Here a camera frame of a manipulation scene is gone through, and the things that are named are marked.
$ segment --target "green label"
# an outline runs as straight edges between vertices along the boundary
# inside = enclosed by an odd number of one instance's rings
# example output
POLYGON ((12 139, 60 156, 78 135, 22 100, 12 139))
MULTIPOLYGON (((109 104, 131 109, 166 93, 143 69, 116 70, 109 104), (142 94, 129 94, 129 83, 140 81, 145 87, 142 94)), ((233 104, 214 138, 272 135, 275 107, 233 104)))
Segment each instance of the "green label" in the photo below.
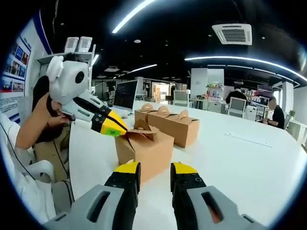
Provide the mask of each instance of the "green label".
POLYGON ((113 137, 118 137, 120 135, 120 131, 109 128, 106 130, 105 134, 113 137))

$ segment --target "person's hand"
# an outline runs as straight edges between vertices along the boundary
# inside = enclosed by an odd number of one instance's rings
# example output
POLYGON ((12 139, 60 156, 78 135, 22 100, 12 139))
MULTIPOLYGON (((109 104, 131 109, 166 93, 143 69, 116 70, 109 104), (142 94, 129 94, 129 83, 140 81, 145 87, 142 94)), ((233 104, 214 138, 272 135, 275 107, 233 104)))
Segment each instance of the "person's hand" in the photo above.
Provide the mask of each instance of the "person's hand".
MULTIPOLYGON (((40 116, 44 119, 49 120, 51 118, 51 114, 47 109, 47 98, 49 97, 49 93, 46 93, 39 101, 37 102, 34 111, 40 114, 40 116)), ((60 112, 61 104, 55 101, 51 101, 51 107, 54 111, 57 112, 59 116, 64 116, 63 113, 60 112)))
POLYGON ((49 127, 56 127, 59 125, 67 124, 69 123, 69 119, 66 116, 56 116, 56 117, 51 117, 48 120, 48 126, 49 127))

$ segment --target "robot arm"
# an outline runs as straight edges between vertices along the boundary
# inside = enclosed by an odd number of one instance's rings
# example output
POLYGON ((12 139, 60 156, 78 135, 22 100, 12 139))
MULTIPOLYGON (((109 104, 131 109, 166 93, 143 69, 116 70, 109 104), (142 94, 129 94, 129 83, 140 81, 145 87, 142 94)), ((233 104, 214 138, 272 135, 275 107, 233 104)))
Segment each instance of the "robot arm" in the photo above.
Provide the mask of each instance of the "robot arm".
POLYGON ((128 128, 119 115, 87 89, 88 65, 76 61, 63 62, 63 59, 63 56, 53 57, 47 68, 50 98, 62 104, 61 111, 76 124, 82 121, 101 134, 124 135, 128 128))

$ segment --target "ceiling air conditioner vent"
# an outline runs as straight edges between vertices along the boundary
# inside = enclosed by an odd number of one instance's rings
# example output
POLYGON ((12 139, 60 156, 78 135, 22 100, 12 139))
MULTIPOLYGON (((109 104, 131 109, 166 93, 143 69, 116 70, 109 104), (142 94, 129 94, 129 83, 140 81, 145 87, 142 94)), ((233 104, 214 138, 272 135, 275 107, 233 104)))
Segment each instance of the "ceiling air conditioner vent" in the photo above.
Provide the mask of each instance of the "ceiling air conditioner vent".
POLYGON ((220 24, 212 29, 223 45, 252 45, 250 24, 220 24))

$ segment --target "black ceiling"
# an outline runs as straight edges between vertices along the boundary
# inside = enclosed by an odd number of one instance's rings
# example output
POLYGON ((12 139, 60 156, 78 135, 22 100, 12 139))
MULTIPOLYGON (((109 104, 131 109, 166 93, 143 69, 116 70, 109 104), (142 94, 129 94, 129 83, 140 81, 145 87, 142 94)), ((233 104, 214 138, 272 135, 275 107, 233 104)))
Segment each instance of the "black ceiling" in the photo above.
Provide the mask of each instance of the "black ceiling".
MULTIPOLYGON (((100 54, 93 68, 93 79, 99 75, 113 78, 123 71, 157 64, 157 67, 120 78, 142 76, 167 80, 167 77, 175 77, 187 82, 191 68, 231 64, 279 73, 306 85, 295 74, 260 63, 225 59, 184 60, 216 55, 249 57, 277 63, 307 76, 306 68, 301 69, 306 41, 301 29, 304 21, 299 21, 299 15, 304 15, 306 9, 301 3, 277 0, 156 0, 136 14, 117 34, 112 34, 117 24, 142 1, 98 1, 80 6, 75 1, 59 0, 56 17, 56 1, 48 1, 41 15, 51 49, 54 53, 63 52, 69 36, 93 37, 92 44, 97 44, 96 53, 100 54), (253 45, 222 45, 212 29, 212 25, 221 23, 251 24, 253 45), (136 39, 140 39, 141 43, 134 43, 136 39), (120 71, 107 73, 104 70, 108 66, 118 66, 120 71)), ((225 81, 227 84, 233 84, 230 75, 236 79, 250 79, 250 82, 274 84, 280 81, 259 71, 228 68, 225 70, 225 77, 229 78, 225 81)))

